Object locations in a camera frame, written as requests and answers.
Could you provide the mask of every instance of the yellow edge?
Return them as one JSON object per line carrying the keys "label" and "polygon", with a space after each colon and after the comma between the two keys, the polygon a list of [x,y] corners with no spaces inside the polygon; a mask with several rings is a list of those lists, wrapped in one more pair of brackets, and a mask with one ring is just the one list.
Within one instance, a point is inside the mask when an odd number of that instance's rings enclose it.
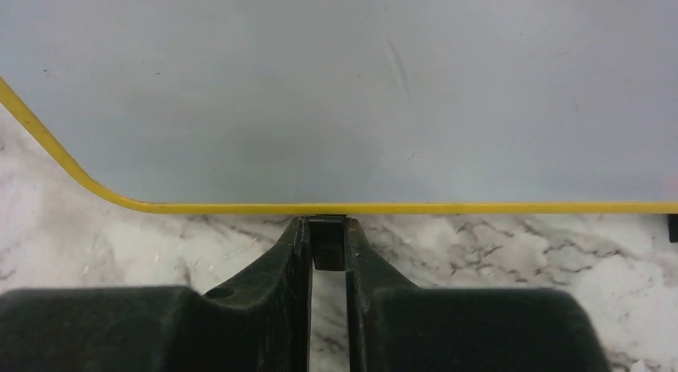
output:
{"label": "yellow edge", "polygon": [[173,204],[116,194],[92,179],[0,77],[0,103],[81,186],[109,202],[153,214],[676,214],[678,202],[478,202]]}

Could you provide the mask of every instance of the yellow rim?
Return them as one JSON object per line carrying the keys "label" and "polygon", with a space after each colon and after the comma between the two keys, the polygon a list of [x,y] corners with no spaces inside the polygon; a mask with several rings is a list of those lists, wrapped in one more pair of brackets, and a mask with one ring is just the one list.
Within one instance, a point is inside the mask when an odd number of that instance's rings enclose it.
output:
{"label": "yellow rim", "polygon": [[142,202],[92,179],[0,77],[0,103],[71,178],[109,202],[155,214],[675,214],[678,202],[478,202],[346,204],[174,204]]}

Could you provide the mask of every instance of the white board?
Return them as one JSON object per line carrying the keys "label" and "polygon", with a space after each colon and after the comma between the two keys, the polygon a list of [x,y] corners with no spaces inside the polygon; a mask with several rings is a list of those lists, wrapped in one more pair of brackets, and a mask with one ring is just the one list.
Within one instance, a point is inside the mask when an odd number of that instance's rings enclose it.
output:
{"label": "white board", "polygon": [[676,4],[0,0],[0,75],[147,202],[674,202]]}

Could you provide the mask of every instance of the marble countertop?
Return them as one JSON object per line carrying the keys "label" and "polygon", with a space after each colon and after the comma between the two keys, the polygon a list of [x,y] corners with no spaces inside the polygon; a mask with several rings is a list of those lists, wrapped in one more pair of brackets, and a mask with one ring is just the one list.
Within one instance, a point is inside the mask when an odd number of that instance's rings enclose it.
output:
{"label": "marble countertop", "polygon": [[[361,216],[419,286],[555,286],[590,315],[613,370],[678,371],[678,246],[663,216]],[[0,291],[187,284],[263,254],[286,216],[152,215],[76,184],[0,107]],[[311,370],[348,370],[341,273],[313,276]]]}

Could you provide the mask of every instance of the yellow border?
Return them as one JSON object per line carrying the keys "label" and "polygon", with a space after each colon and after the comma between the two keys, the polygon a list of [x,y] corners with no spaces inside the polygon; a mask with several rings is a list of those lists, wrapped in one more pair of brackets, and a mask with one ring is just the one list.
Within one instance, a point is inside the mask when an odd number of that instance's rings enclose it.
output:
{"label": "yellow border", "polygon": [[154,214],[676,214],[678,202],[483,202],[346,204],[169,204],[116,194],[92,179],[0,77],[0,103],[81,186],[119,206]]}

